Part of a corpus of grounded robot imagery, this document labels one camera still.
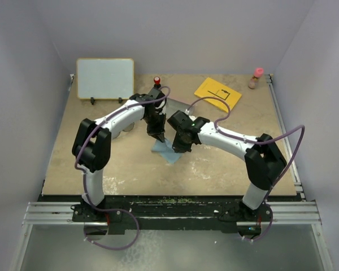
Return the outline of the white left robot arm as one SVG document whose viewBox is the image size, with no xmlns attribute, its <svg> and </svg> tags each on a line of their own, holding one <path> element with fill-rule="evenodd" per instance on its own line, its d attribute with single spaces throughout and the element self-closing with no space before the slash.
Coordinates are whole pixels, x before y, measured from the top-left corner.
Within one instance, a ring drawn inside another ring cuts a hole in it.
<svg viewBox="0 0 339 271">
<path fill-rule="evenodd" d="M 103 192 L 103 169 L 111 156 L 111 141 L 130 125 L 144 120 L 147 134 L 160 142 L 165 141 L 165 105 L 167 94 L 162 87 L 152 88 L 147 94 L 132 95 L 121 107 L 96 120 L 84 119 L 72 147 L 75 169 L 82 171 L 84 194 L 88 205 L 85 215 L 99 221 L 105 215 L 101 203 Z"/>
</svg>

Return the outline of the blue cleaning cloth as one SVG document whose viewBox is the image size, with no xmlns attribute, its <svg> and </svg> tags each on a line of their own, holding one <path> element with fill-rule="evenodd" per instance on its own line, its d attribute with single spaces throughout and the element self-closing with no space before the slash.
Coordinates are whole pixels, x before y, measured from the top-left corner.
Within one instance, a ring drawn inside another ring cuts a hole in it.
<svg viewBox="0 0 339 271">
<path fill-rule="evenodd" d="M 168 139 L 165 139 L 164 142 L 156 140 L 151 151 L 160 154 L 170 164 L 174 164 L 182 157 L 182 153 L 174 152 L 172 142 Z"/>
</svg>

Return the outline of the metal frame sunglasses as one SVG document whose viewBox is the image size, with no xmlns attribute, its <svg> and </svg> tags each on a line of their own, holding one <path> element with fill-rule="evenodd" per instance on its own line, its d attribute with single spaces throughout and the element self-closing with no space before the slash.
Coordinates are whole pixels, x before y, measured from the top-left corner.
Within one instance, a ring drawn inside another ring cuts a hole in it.
<svg viewBox="0 0 339 271">
<path fill-rule="evenodd" d="M 128 133 L 134 128 L 134 123 L 131 123 L 126 128 L 124 128 L 122 131 L 117 133 L 112 133 L 112 139 L 117 138 L 122 132 Z"/>
</svg>

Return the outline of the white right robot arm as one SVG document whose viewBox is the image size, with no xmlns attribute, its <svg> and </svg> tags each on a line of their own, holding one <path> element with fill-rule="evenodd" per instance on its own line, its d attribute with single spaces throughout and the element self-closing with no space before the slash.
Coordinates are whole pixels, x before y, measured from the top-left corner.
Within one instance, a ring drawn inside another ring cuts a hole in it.
<svg viewBox="0 0 339 271">
<path fill-rule="evenodd" d="M 250 185 L 242 198 L 240 215 L 246 221 L 258 217 L 260 205 L 287 165 L 276 143 L 264 144 L 272 137 L 268 134 L 247 136 L 227 129 L 221 132 L 209 119 L 189 116 L 182 111 L 176 111 L 167 122 L 176 131 L 172 144 L 174 152 L 190 152 L 193 144 L 207 145 L 245 162 Z"/>
</svg>

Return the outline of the pink glasses case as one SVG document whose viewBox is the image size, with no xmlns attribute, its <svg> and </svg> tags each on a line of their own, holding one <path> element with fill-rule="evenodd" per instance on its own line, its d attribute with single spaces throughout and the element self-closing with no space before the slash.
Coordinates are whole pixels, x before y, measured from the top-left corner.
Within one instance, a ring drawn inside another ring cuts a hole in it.
<svg viewBox="0 0 339 271">
<path fill-rule="evenodd" d="M 167 98 L 166 114 L 167 116 L 172 116 L 176 111 L 180 110 L 184 112 L 185 109 L 189 107 L 190 107 L 190 104 L 187 104 L 185 102 L 182 102 L 176 99 Z"/>
</svg>

